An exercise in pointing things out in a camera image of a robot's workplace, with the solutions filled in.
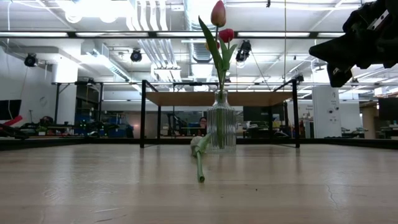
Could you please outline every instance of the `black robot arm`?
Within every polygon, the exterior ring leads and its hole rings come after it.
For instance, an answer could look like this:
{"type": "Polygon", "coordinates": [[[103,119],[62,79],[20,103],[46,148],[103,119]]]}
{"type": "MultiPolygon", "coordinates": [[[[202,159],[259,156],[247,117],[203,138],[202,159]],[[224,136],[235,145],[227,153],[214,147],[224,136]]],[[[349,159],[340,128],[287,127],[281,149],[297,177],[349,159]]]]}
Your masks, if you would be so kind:
{"type": "Polygon", "coordinates": [[[352,78],[356,65],[391,68],[398,63],[398,1],[377,0],[351,13],[343,24],[345,35],[310,48],[310,55],[328,63],[332,87],[342,87],[352,78]]]}

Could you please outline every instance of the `wooden surface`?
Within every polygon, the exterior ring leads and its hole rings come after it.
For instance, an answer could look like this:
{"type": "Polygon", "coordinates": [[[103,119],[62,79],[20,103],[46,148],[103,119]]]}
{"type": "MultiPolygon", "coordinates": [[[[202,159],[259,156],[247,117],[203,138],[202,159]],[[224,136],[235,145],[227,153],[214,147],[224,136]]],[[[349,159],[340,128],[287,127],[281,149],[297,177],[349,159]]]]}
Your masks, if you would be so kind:
{"type": "Polygon", "coordinates": [[[396,223],[398,151],[77,145],[0,152],[2,223],[396,223]]]}
{"type": "MultiPolygon", "coordinates": [[[[148,92],[147,99],[158,106],[211,106],[215,101],[213,92],[148,92]]],[[[273,106],[292,97],[291,92],[243,92],[228,93],[231,106],[273,106]]]]}

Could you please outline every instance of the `ribbed glass vase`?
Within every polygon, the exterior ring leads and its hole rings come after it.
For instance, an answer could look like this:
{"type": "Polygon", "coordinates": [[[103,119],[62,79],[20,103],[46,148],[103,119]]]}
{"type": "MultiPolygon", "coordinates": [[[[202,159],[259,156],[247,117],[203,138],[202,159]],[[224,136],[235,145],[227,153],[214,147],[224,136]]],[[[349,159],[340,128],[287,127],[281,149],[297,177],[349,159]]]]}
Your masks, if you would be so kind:
{"type": "Polygon", "coordinates": [[[236,150],[236,114],[227,101],[226,90],[215,92],[215,102],[207,110],[207,133],[211,134],[207,153],[236,150]]]}

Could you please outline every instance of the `monitor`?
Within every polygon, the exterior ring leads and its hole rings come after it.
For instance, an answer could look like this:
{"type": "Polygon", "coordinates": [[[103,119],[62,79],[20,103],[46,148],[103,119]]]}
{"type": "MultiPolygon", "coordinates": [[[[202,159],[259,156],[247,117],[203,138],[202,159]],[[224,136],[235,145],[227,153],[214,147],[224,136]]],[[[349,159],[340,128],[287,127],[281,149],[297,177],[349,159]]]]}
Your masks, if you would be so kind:
{"type": "MultiPolygon", "coordinates": [[[[244,121],[268,121],[268,106],[244,106],[243,120],[244,121]]],[[[273,121],[284,121],[284,106],[283,104],[272,106],[273,121]]]]}
{"type": "Polygon", "coordinates": [[[398,120],[398,98],[379,99],[379,119],[384,121],[398,120]]]}
{"type": "Polygon", "coordinates": [[[17,117],[21,102],[21,100],[0,100],[0,120],[8,121],[17,117]]]}

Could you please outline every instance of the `tulip bud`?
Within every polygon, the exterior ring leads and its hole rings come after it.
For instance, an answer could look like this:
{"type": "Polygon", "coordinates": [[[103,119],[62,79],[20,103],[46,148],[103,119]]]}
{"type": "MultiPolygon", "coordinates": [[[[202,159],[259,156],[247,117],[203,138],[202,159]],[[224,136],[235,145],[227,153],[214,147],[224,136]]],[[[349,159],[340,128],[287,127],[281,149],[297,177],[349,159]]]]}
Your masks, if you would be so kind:
{"type": "MultiPolygon", "coordinates": [[[[209,45],[207,44],[207,42],[205,43],[205,47],[206,47],[206,50],[210,51],[209,45]]],[[[220,43],[219,42],[217,42],[217,49],[220,49],[220,43]]]]}
{"type": "Polygon", "coordinates": [[[218,33],[218,37],[221,40],[223,40],[224,43],[229,43],[231,40],[234,39],[234,30],[232,29],[221,30],[218,33]]]}
{"type": "Polygon", "coordinates": [[[226,24],[226,11],[223,1],[218,1],[211,12],[211,23],[217,27],[223,27],[226,24]]]}

